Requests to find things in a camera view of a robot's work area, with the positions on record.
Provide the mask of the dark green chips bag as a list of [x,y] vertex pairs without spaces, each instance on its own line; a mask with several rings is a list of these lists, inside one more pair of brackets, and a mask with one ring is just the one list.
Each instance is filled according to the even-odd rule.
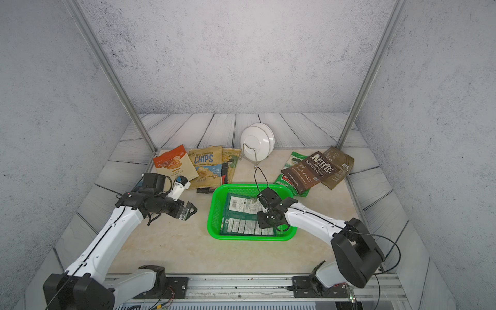
[[275,236],[273,228],[261,229],[257,213],[264,211],[257,198],[229,193],[223,209],[221,235]]

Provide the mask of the brown Kettle chips bag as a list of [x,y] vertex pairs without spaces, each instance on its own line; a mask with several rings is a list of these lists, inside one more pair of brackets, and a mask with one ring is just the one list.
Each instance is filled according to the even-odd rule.
[[323,182],[335,172],[337,168],[320,151],[281,171],[299,195]]

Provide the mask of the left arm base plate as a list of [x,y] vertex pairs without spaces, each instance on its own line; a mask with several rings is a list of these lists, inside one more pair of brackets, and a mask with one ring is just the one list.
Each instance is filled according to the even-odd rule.
[[189,278],[185,276],[159,277],[154,287],[143,294],[146,298],[185,299]]

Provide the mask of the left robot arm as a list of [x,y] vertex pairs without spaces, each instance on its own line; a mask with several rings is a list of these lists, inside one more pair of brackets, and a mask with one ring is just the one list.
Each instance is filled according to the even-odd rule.
[[52,274],[43,284],[47,309],[116,309],[136,297],[175,297],[174,284],[162,266],[144,265],[115,282],[106,280],[117,254],[144,220],[152,223],[163,214],[186,221],[197,212],[180,199],[191,182],[184,176],[145,173],[131,191],[118,196],[116,207],[104,228],[62,274]]

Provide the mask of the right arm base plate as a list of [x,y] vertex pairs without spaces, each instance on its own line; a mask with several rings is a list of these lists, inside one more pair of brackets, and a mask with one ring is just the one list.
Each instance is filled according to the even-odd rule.
[[316,278],[294,276],[292,284],[286,288],[295,298],[348,298],[350,295],[346,284],[338,284],[332,288],[324,287]]

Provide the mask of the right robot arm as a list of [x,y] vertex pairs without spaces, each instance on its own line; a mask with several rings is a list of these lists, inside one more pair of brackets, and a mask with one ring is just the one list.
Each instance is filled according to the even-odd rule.
[[332,248],[335,261],[323,262],[311,273],[315,291],[326,291],[342,283],[364,288],[384,261],[374,237],[357,218],[330,218],[294,198],[283,200],[270,188],[261,191],[257,199],[263,206],[263,211],[257,213],[260,228],[296,227]]

